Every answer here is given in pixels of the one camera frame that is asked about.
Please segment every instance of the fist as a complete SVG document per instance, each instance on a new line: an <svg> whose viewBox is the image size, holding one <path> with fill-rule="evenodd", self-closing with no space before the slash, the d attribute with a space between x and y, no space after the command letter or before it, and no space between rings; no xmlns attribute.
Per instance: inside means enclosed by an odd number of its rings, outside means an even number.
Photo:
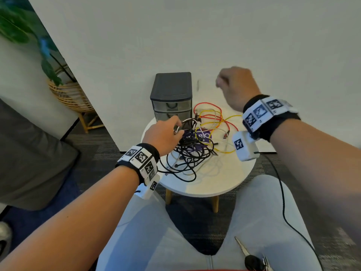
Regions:
<svg viewBox="0 0 361 271"><path fill-rule="evenodd" d="M233 66L223 68L215 85L222 89L227 103L234 110L243 112L245 104L254 96L261 94L252 72L246 68Z"/></svg>
<svg viewBox="0 0 361 271"><path fill-rule="evenodd" d="M174 126L182 126L178 116L173 116L167 121L157 121L145 133L142 143L154 146L160 156L169 154L178 144L184 134L184 130L174 134Z"/></svg>

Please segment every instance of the white tabletop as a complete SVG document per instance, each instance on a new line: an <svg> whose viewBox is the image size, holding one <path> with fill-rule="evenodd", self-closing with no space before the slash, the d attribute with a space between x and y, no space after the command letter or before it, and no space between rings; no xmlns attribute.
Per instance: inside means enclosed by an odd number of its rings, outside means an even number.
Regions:
<svg viewBox="0 0 361 271"><path fill-rule="evenodd" d="M194 101L193 97L193 106L195 106L198 102ZM205 109L206 107L210 107L208 105L200 106L201 109ZM223 108L223 117L226 118L231 115L237 114L237 112L230 109L228 106ZM229 120L235 126L239 128L239 130L244 130L244 126L242 125L241 117L234 117ZM142 139L144 137L145 131L151 127L151 125L156 123L156 119L153 118L145 128ZM223 123L222 128L228 130L227 126ZM235 132L231 126L230 135ZM215 139L222 139L224 132L215 131L212 137ZM216 148L223 150L225 144L220 142L219 146ZM228 151L233 150L232 146L228 146ZM161 157L161 161L166 166L166 156ZM224 194L233 188L237 187L251 172L253 166L255 165L256 160L244 161L241 162L235 152L231 154L223 154L219 153L218 156L213 156L207 163L205 163L199 171L196 172L197 178L194 182L183 182L176 178L173 174L168 174L167 176L164 173L158 173L161 177L160 184L165 188L174 191L178 194L191 196L191 197L211 197ZM173 164L174 159L169 157L169 163ZM161 171L165 171L163 166L158 163L158 169ZM191 180L194 176L185 176L182 173L178 174L179 177L185 180Z"/></svg>

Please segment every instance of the cable connector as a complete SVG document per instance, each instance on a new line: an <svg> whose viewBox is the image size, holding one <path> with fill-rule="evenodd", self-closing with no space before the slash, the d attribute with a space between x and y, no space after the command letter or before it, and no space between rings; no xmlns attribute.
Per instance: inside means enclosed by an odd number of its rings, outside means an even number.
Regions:
<svg viewBox="0 0 361 271"><path fill-rule="evenodd" d="M229 130L227 131L227 133L225 133L224 135L223 135L223 139L227 139L228 138L228 135L229 135Z"/></svg>

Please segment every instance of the white wall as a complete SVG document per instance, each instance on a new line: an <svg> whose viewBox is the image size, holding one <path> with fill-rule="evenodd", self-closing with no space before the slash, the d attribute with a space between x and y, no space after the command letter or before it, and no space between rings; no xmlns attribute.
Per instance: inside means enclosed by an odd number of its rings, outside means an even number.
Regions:
<svg viewBox="0 0 361 271"><path fill-rule="evenodd" d="M77 119L47 86L35 44L15 45L0 36L0 98L32 123L61 138Z"/></svg>
<svg viewBox="0 0 361 271"><path fill-rule="evenodd" d="M120 150L153 117L156 73L214 86L232 65L304 121L361 145L361 0L30 2Z"/></svg>

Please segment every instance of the left hand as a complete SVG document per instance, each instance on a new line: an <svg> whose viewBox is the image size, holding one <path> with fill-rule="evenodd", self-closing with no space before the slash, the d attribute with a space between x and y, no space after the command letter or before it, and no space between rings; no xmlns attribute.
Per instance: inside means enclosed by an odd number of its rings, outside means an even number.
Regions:
<svg viewBox="0 0 361 271"><path fill-rule="evenodd" d="M174 135L174 126L182 126L178 116L173 116L167 121L157 121L145 133L142 143L154 146L160 156L169 154L178 144L184 134L184 130L179 130Z"/></svg>

